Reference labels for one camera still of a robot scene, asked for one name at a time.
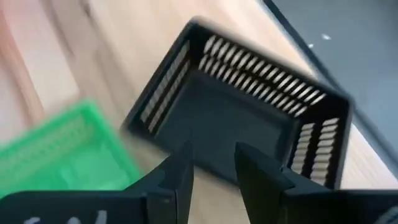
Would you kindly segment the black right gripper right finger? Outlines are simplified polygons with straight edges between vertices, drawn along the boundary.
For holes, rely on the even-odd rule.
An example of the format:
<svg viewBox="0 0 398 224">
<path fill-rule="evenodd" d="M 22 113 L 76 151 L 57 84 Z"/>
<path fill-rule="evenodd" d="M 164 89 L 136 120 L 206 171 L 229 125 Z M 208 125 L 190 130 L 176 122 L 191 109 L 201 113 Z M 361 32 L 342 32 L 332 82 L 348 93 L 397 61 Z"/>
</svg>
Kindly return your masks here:
<svg viewBox="0 0 398 224">
<path fill-rule="evenodd" d="M 236 144 L 234 162 L 239 189 L 251 223 L 278 223 L 281 196 L 295 184 L 278 161 L 243 142 Z"/>
</svg>

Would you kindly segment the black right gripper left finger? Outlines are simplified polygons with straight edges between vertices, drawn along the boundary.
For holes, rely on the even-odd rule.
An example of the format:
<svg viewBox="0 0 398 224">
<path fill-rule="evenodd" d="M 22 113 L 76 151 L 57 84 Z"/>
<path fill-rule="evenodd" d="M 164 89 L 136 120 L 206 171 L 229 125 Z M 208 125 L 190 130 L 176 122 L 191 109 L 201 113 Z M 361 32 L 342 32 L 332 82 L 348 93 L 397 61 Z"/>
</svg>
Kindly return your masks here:
<svg viewBox="0 0 398 224">
<path fill-rule="evenodd" d="M 125 191 L 141 197 L 145 223 L 185 224 L 190 213 L 193 179 L 193 146 L 185 142 Z"/>
</svg>

